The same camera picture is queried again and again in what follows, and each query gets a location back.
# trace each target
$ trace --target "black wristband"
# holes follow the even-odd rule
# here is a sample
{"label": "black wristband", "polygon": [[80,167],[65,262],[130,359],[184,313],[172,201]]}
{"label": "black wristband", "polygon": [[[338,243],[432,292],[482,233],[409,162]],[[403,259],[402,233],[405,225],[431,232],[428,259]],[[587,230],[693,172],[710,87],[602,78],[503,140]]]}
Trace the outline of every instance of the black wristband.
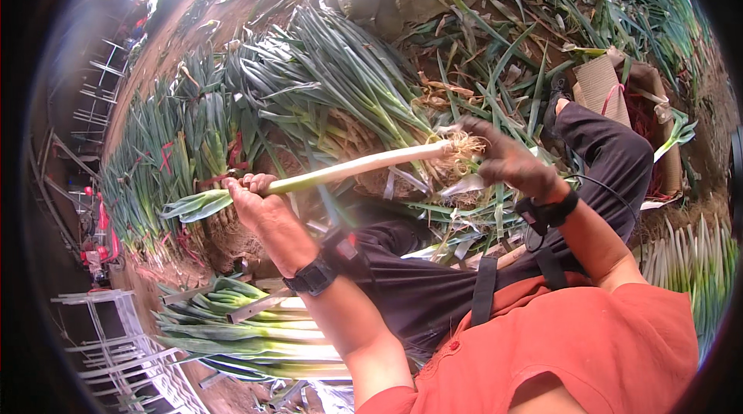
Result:
{"label": "black wristband", "polygon": [[327,289],[338,277],[338,272],[333,270],[321,256],[301,268],[291,279],[284,278],[284,284],[296,293],[309,293],[316,297]]}
{"label": "black wristband", "polygon": [[534,205],[531,198],[522,198],[514,206],[514,210],[541,236],[547,234],[547,227],[559,227],[565,223],[565,218],[578,205],[578,193],[570,190],[559,203],[550,205]]}
{"label": "black wristband", "polygon": [[565,223],[565,218],[573,212],[579,199],[578,193],[575,190],[570,190],[561,202],[539,206],[537,209],[543,211],[543,219],[550,227],[559,227]]}

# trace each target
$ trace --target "forearm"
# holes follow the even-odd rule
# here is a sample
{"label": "forearm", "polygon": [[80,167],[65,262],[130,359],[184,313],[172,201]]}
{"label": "forearm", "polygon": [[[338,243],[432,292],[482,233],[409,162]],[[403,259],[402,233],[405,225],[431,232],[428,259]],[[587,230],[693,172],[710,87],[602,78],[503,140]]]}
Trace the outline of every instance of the forearm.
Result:
{"label": "forearm", "polygon": [[339,276],[316,297],[300,297],[348,366],[357,406],[387,388],[413,387],[402,344],[354,282]]}
{"label": "forearm", "polygon": [[[280,233],[271,238],[262,238],[262,242],[282,275],[291,278],[310,264],[320,249],[303,229],[285,227],[274,231]],[[402,344],[352,280],[339,276],[316,297],[304,293],[300,297],[348,366],[357,406],[386,388],[413,387]]]}
{"label": "forearm", "polygon": [[[569,190],[567,182],[561,184],[550,202],[562,200]],[[558,230],[596,286],[613,291],[622,283],[644,282],[624,241],[583,200],[578,201]]]}

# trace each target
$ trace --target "hand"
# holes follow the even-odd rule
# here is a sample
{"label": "hand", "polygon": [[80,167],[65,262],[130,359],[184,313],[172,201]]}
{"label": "hand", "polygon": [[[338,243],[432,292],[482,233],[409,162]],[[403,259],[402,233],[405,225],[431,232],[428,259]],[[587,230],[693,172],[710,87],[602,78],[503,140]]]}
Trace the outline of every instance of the hand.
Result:
{"label": "hand", "polygon": [[222,186],[229,190],[240,222],[259,238],[279,272],[292,278],[320,249],[281,196],[260,196],[275,180],[268,174],[246,174],[239,180],[226,178]]}
{"label": "hand", "polygon": [[534,198],[539,204],[561,202],[570,185],[548,168],[516,140],[503,135],[490,122],[464,116],[458,122],[461,129],[488,142],[485,161],[477,173],[486,185],[506,182]]}
{"label": "hand", "polygon": [[270,174],[246,174],[239,180],[228,177],[222,181],[232,196],[240,222],[255,235],[260,236],[260,230],[270,226],[265,220],[294,217],[280,196],[260,196],[275,180],[278,179]]}

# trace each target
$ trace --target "black wire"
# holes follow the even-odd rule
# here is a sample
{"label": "black wire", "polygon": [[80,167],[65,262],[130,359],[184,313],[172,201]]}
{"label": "black wire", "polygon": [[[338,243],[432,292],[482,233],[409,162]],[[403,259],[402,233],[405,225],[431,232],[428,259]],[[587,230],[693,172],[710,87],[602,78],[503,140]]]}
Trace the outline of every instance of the black wire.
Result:
{"label": "black wire", "polygon": [[[635,225],[639,224],[640,220],[637,218],[637,214],[635,213],[635,210],[633,210],[632,206],[630,206],[629,203],[627,203],[627,200],[624,199],[621,195],[619,195],[613,188],[611,188],[610,186],[608,186],[607,184],[601,181],[596,180],[593,177],[583,176],[582,174],[571,174],[570,176],[567,176],[566,178],[571,178],[571,177],[580,177],[580,178],[584,178],[585,180],[592,181],[596,185],[602,187],[604,190],[614,195],[614,197],[618,199],[619,201],[621,201],[622,204],[624,204],[624,206],[629,210],[629,213],[632,215],[632,218],[635,220]],[[539,246],[537,246],[535,250],[529,249],[528,242],[529,242],[529,231],[526,232],[524,244],[526,245],[526,251],[528,251],[529,253],[535,253],[542,248],[542,245],[544,244],[544,237],[542,237],[542,241],[539,242]],[[643,264],[644,260],[645,258],[643,255],[643,236],[640,235],[640,265]]]}
{"label": "black wire", "polygon": [[623,204],[624,204],[624,205],[625,205],[625,206],[627,207],[627,209],[629,209],[629,213],[630,213],[630,214],[632,215],[632,217],[633,217],[633,218],[635,219],[635,223],[638,223],[638,222],[640,221],[640,220],[639,220],[639,219],[637,218],[637,215],[635,214],[635,210],[633,210],[633,209],[632,209],[632,206],[630,206],[630,205],[629,205],[629,203],[627,203],[627,200],[626,200],[626,199],[624,199],[624,198],[623,198],[623,197],[622,197],[621,195],[619,195],[619,194],[618,194],[617,192],[615,192],[615,191],[614,191],[614,189],[613,189],[613,188],[611,188],[610,186],[608,186],[607,184],[605,184],[605,183],[603,183],[603,182],[601,182],[601,181],[598,181],[598,180],[596,180],[595,178],[592,178],[592,177],[588,177],[588,176],[583,176],[582,174],[572,174],[572,175],[570,175],[570,176],[568,176],[568,177],[566,177],[566,178],[571,178],[571,177],[581,177],[581,178],[584,178],[585,180],[590,180],[590,181],[592,181],[593,183],[595,183],[596,185],[599,185],[599,186],[603,187],[604,189],[606,189],[606,191],[608,191],[609,193],[611,193],[612,195],[614,195],[616,199],[618,199],[619,201],[621,201],[621,202],[622,202],[622,203],[623,203]]}

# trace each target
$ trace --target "black apron strap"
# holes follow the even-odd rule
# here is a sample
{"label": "black apron strap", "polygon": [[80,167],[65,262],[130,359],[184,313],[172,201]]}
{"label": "black apron strap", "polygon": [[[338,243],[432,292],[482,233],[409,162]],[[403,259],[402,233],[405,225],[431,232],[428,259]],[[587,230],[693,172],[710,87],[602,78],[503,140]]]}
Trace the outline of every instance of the black apron strap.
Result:
{"label": "black apron strap", "polygon": [[557,260],[557,257],[549,247],[544,247],[535,252],[534,257],[550,290],[555,291],[568,288],[568,279],[565,277],[565,271],[562,270],[560,261]]}
{"label": "black apron strap", "polygon": [[478,326],[490,320],[490,310],[493,308],[493,293],[496,292],[496,276],[498,260],[483,256],[475,280],[475,291],[472,295],[472,323]]}

